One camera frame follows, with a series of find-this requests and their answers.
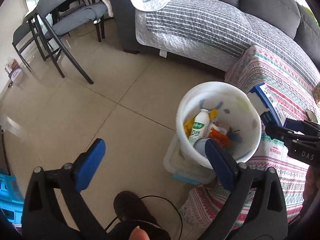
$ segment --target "hand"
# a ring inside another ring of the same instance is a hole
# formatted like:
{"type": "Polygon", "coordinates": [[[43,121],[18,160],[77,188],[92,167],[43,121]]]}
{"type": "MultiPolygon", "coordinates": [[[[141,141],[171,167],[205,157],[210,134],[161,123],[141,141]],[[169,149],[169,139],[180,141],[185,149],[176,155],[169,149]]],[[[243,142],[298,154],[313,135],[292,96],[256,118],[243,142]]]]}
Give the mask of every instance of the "hand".
{"type": "Polygon", "coordinates": [[[320,178],[315,178],[314,170],[311,166],[309,166],[309,169],[306,174],[306,182],[304,184],[304,191],[303,191],[303,199],[307,200],[315,191],[315,181],[316,181],[316,187],[320,188],[320,178]]]}
{"type": "Polygon", "coordinates": [[[150,240],[148,234],[137,226],[130,234],[129,240],[150,240]]]}

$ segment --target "metal screw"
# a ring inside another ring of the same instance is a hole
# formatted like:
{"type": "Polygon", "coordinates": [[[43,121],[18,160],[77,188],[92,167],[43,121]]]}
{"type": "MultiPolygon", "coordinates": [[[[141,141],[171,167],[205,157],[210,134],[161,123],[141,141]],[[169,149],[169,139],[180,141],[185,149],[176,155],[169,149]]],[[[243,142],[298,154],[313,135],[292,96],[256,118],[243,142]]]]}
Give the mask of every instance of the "metal screw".
{"type": "Polygon", "coordinates": [[[246,163],[239,163],[239,167],[241,169],[246,169],[248,167],[248,165],[246,163]]]}
{"type": "Polygon", "coordinates": [[[268,171],[271,173],[276,173],[276,169],[273,167],[268,168],[268,171]]]}
{"type": "Polygon", "coordinates": [[[72,168],[72,163],[66,163],[65,165],[63,165],[63,168],[65,170],[70,170],[72,168]]]}
{"type": "Polygon", "coordinates": [[[41,167],[40,166],[35,167],[34,170],[33,170],[34,173],[39,173],[40,171],[41,171],[41,167]]]}

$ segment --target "black pants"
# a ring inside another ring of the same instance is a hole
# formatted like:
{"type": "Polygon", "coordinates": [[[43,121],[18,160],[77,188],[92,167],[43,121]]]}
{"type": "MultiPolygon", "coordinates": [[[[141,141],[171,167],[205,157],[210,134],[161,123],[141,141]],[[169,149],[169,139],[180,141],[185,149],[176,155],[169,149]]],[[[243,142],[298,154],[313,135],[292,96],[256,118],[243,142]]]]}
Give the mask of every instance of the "black pants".
{"type": "Polygon", "coordinates": [[[139,226],[145,230],[150,240],[171,240],[169,234],[157,225],[141,220],[122,221],[108,233],[114,240],[128,240],[131,232],[139,226]]]}

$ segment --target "blue plastic stool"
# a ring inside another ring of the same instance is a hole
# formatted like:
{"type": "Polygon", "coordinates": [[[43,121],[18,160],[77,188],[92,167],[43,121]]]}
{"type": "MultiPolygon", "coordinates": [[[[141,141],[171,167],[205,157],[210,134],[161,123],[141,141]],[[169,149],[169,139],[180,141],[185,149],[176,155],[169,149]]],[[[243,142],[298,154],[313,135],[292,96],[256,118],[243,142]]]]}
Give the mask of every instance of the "blue plastic stool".
{"type": "Polygon", "coordinates": [[[21,225],[23,203],[16,177],[0,174],[0,208],[9,222],[21,225]]]}

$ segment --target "gray sofa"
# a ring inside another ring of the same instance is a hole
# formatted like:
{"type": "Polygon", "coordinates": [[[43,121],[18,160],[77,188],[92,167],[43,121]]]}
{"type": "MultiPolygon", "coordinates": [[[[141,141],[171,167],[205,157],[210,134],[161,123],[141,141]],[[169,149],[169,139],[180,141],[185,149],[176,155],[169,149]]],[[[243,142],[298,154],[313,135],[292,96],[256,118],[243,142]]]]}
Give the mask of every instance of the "gray sofa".
{"type": "MultiPolygon", "coordinates": [[[[219,0],[281,30],[295,41],[320,69],[320,27],[294,0],[219,0]]],[[[110,0],[121,45],[128,52],[154,52],[141,45],[135,34],[135,8],[130,0],[110,0]]]]}

